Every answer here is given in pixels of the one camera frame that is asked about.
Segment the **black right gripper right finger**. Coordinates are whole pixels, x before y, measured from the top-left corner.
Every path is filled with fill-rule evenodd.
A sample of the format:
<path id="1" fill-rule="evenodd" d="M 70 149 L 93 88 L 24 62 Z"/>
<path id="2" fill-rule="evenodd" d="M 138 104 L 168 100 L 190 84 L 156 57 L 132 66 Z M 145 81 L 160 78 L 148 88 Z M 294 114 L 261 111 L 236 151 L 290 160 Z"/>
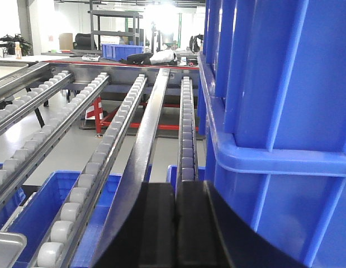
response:
<path id="1" fill-rule="evenodd" d="M 177 189 L 178 267 L 302 267 L 255 233 L 209 181 Z"/>

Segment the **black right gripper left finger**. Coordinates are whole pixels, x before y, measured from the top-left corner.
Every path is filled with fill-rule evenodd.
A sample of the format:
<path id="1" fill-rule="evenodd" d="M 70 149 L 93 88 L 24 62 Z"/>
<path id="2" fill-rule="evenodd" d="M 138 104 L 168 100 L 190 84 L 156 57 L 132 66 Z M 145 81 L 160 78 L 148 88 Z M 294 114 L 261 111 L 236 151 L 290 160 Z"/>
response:
<path id="1" fill-rule="evenodd" d="M 143 182 L 127 217 L 115 218 L 124 206 L 113 201 L 92 267 L 174 267 L 175 202 L 168 183 Z"/>

